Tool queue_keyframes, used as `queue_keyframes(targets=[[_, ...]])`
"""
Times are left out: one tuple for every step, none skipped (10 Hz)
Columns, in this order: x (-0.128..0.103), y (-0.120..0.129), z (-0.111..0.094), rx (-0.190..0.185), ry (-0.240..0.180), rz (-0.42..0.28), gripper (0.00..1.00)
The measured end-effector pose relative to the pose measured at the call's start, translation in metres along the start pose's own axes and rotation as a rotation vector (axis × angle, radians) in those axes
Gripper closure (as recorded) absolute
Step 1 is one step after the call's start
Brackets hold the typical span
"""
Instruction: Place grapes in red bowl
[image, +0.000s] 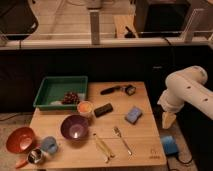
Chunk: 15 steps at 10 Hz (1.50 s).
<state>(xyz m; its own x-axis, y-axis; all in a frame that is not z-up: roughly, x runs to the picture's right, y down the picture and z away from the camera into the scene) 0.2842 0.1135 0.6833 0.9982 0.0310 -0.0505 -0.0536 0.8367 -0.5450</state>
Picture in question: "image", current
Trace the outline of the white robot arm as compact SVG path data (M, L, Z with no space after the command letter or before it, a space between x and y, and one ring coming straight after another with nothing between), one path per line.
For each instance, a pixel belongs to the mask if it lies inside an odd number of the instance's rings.
M213 120L213 92L204 87L207 80L207 72L200 66L187 67L166 77L166 89L157 102L163 109L163 129L172 126L185 102Z

